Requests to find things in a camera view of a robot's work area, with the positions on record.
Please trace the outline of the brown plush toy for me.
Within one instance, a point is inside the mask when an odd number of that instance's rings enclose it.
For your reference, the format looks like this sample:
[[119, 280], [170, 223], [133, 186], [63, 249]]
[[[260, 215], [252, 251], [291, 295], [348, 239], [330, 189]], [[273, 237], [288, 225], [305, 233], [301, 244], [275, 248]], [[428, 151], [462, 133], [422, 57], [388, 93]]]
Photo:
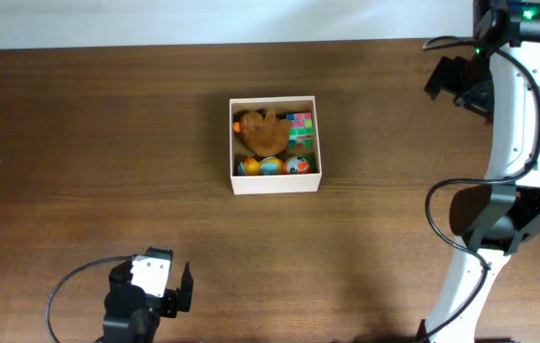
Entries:
[[260, 157], [274, 156], [289, 145], [291, 121], [275, 111], [244, 111], [232, 128]]

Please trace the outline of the green round plastic toy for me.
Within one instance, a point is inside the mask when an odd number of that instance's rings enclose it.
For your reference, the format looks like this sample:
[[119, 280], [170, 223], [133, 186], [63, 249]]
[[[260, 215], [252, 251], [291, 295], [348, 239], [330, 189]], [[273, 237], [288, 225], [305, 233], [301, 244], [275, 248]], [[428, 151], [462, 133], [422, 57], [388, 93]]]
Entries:
[[312, 173], [316, 173], [317, 172], [317, 164], [316, 164], [316, 160], [315, 158], [311, 157], [310, 158], [310, 170]]

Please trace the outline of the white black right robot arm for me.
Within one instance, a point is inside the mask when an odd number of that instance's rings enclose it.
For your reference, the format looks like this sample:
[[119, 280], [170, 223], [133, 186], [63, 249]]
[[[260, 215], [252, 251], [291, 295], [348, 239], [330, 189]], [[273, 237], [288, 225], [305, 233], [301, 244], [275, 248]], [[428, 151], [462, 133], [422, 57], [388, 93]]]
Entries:
[[453, 251], [440, 297], [418, 328], [420, 342], [471, 342], [500, 271], [540, 233], [540, 3], [477, 1], [469, 38], [437, 36], [424, 50], [471, 47], [442, 58], [425, 90], [449, 92], [456, 106], [492, 125], [481, 179], [456, 178], [447, 232]]

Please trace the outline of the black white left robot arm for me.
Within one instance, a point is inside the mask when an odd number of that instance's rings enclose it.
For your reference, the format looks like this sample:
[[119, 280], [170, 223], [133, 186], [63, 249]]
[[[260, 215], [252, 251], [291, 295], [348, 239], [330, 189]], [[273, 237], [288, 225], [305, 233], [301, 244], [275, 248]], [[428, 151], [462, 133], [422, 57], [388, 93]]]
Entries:
[[150, 247], [112, 268], [100, 343], [151, 343], [161, 319], [190, 311], [194, 279], [186, 264], [180, 286], [168, 288], [173, 251]]

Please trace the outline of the orange blue duck toy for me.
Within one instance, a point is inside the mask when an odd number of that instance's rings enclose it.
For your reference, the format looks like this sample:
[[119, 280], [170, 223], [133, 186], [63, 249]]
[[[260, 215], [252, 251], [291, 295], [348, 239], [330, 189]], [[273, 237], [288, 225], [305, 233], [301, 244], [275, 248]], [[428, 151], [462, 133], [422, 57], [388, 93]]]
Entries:
[[269, 156], [260, 161], [248, 157], [237, 168], [239, 176], [279, 175], [282, 173], [283, 162], [275, 156]]

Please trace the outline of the red ball toy with eye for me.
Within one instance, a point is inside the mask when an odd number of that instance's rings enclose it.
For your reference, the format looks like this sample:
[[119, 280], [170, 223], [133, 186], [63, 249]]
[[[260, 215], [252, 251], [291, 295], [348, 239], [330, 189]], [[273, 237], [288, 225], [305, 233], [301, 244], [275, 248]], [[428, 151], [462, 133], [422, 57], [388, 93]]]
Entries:
[[311, 160], [305, 155], [296, 155], [283, 164], [283, 174], [307, 174], [313, 172]]

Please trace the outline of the colourful puzzle cube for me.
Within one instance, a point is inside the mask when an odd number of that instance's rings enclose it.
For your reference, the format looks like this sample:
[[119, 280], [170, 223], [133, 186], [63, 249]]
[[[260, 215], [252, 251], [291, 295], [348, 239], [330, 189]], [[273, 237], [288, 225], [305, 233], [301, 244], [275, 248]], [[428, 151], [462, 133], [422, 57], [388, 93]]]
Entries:
[[289, 148], [310, 148], [313, 145], [315, 129], [311, 112], [289, 113]]

